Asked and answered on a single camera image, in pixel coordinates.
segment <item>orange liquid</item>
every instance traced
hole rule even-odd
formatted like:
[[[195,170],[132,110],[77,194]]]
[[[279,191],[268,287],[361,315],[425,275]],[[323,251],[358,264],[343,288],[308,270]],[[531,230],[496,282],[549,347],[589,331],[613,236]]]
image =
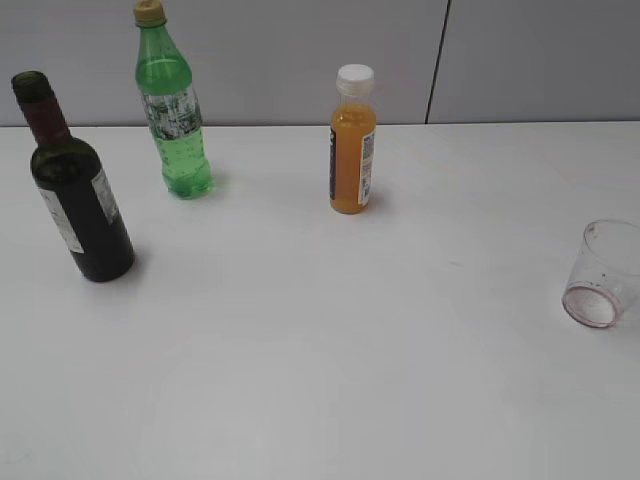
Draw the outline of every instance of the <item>orange liquid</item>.
[[[376,114],[368,105],[347,103],[331,117],[336,133],[335,195],[331,206],[340,213],[360,213],[366,205],[358,203],[362,139],[376,129]]]

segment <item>dark green glass bottle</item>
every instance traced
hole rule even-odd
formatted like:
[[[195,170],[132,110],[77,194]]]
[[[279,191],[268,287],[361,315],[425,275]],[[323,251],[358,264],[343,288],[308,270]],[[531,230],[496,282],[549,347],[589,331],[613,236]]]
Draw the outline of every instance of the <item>dark green glass bottle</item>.
[[[23,72],[11,85],[38,143],[31,174],[76,264],[95,282],[119,277],[133,247],[98,154],[71,136],[44,74]]]

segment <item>orange juice bottle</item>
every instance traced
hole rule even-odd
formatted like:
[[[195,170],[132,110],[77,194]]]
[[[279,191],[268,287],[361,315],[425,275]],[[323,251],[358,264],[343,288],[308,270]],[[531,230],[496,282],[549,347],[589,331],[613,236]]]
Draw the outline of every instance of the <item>orange juice bottle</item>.
[[[340,106],[331,117],[331,206],[340,213],[360,213],[367,207],[376,113],[369,106],[373,70],[366,65],[345,65],[336,86]]]

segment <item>wine label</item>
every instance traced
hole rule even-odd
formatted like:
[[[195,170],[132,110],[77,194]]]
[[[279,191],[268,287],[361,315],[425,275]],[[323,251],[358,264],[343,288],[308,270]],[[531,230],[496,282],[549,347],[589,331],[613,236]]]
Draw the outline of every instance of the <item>wine label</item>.
[[[336,198],[336,132],[331,129],[331,149],[329,153],[329,198]]]
[[[172,95],[142,94],[151,132],[162,140],[177,140],[202,126],[198,98],[192,86]]]
[[[366,205],[369,202],[371,190],[371,166],[373,164],[373,142],[375,130],[362,137],[362,157],[360,160],[360,185],[358,187],[358,204]]]
[[[40,190],[40,195],[44,199],[44,203],[47,205],[49,212],[51,212],[51,216],[53,217],[53,221],[58,226],[58,230],[60,230],[60,235],[69,247],[69,250],[76,253],[84,253],[82,249],[82,245],[80,244],[80,240],[76,236],[76,232],[71,226],[71,222],[69,221],[69,217],[67,217],[67,213],[62,208],[62,204],[56,195],[56,192],[52,192],[51,190],[44,190],[42,188]]]
[[[118,215],[118,205],[116,204],[113,192],[111,192],[107,175],[104,173],[102,168],[91,180],[91,185],[93,185],[93,190],[96,192],[96,196],[98,197],[98,202],[100,202],[104,216],[107,218],[107,223],[111,225]]]

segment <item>green plastic bottle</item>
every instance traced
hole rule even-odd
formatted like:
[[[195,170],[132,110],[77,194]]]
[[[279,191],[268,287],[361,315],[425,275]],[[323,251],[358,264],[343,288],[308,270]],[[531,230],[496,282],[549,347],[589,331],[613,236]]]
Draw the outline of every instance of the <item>green plastic bottle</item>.
[[[180,198],[199,197],[211,190],[213,178],[191,68],[167,32],[159,0],[139,1],[134,14],[140,27],[136,82],[162,157],[162,176]]]

